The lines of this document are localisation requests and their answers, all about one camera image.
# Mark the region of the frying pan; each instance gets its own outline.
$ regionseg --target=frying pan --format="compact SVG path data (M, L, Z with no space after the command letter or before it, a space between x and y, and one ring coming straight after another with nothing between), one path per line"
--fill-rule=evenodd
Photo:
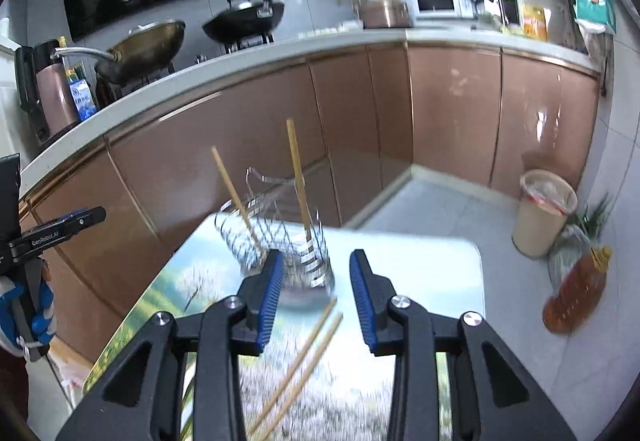
M112 84L126 85L132 79L167 67L180 50L185 23L166 20L131 31L129 36L107 51L90 47L56 47L52 56L89 55L99 58L95 72Z
M254 35L269 34L276 28L284 13L284 3L273 0L226 0L229 7L207 22L202 29L207 36L221 44L234 44Z

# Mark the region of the trash can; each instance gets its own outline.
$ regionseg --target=trash can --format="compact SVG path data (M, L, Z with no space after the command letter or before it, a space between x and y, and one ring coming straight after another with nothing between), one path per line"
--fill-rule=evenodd
M527 257L545 255L575 212L574 189L560 176L546 170L530 170L520 177L522 198L511 239Z

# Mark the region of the person's hand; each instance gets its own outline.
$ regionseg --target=person's hand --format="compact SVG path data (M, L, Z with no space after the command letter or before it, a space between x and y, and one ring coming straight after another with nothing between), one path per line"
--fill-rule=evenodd
M56 317L53 315L53 292L47 281L51 280L47 263L42 263L42 281L40 283L40 312L31 322L33 337L40 344L48 344L56 334ZM8 277L0 277L0 347L14 356L24 356L24 349L18 340L14 317L11 313L11 301L20 298L26 288L14 283Z

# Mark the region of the wire basket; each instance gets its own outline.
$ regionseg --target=wire basket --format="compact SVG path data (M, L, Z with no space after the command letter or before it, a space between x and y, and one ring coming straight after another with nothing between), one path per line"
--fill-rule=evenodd
M268 251L278 249L285 267L281 299L308 304L310 294L321 300L330 296L334 272L318 212L311 214L305 209L311 222L309 233L304 229L292 233L291 224L286 224L300 219L294 180L266 177L249 168L245 183L248 198L244 207L254 225L255 239L233 201L223 204L214 217L214 226L239 262L243 276L260 272Z

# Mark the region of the chopstick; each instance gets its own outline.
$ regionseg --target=chopstick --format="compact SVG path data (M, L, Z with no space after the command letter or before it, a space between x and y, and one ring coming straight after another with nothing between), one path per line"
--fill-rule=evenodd
M279 400L280 396L282 395L282 392L284 392L285 387L289 385L289 382L291 381L293 374L297 371L297 369L300 366L300 363L302 363L303 358L305 358L306 354L309 352L311 345L316 341L316 338L318 338L318 333L320 332L320 329L322 329L322 327L324 326L327 318L329 318L329 314L334 309L336 301L337 300L335 298L332 298L329 301L329 303L324 307L324 310L322 311L322 315L320 315L320 318L318 319L316 326L313 328L313 331L311 331L309 338L306 339L305 345L303 345L296 359L293 360L293 363L289 366L289 370L287 370L287 374L285 374L285 376L280 381L278 388L273 392L273 394L271 394L271 397L269 398L267 405L265 405L265 407L262 409L262 412L260 413L260 415L249 427L249 435L252 435L256 430L258 430L258 427L260 426L262 421L264 421L264 418L267 417L267 414L270 413L273 406Z
M313 244L311 243L311 218L309 217L309 209L306 204L305 179L302 176L298 137L296 136L296 128L291 118L287 120L287 134L289 134L289 148L291 150L291 161L293 162L293 173L296 176L296 195L298 196L298 204L300 205L302 224L306 231L306 242L309 243L309 251L311 252L313 250Z
M222 176L222 180L225 182L226 189L229 190L229 193L231 194L231 199L233 200L234 205L236 205L236 208L238 209L238 211L240 212L240 215L242 216L242 220L244 221L244 224L246 225L247 230L249 230L249 234L254 240L255 246L257 246L257 248L260 250L260 253L264 253L264 250L262 249L262 245L260 244L260 241L258 240L257 235L255 235L254 227L252 226L251 221L249 220L249 215L247 215L246 209L242 204L242 199L240 199L238 192L236 192L236 188L234 187L234 184L231 181L231 178L229 177L229 173L226 171L225 164L222 163L222 158L220 158L218 149L216 147L211 147L211 153L213 154L213 159L216 160L216 164L218 165L218 170L220 171L220 176Z
M334 337L335 332L337 331L338 326L340 325L340 322L342 322L342 313L340 313L335 318L334 322L331 324L331 328L329 329L327 334L324 336L324 339L322 340L322 343L320 344L320 346L316 349L314 357L306 367L305 372L302 373L300 380L297 382L296 386L293 388L293 391L291 391L291 394L289 394L289 397L284 402L284 405L282 405L282 408L280 409L280 411L278 412L274 420L271 421L267 429L260 435L260 437L258 437L257 441L266 441L267 437L269 437L271 433L274 431L274 429L276 428L276 426L278 426L278 423L282 420L284 415L287 413L287 410L289 410L289 407L291 407L291 405L293 404L295 399L298 397L300 392L302 392L302 388L305 386L309 377L311 376L314 369L316 368L316 365L320 361L320 358L322 357L327 347L329 346L329 342L331 342L332 338Z

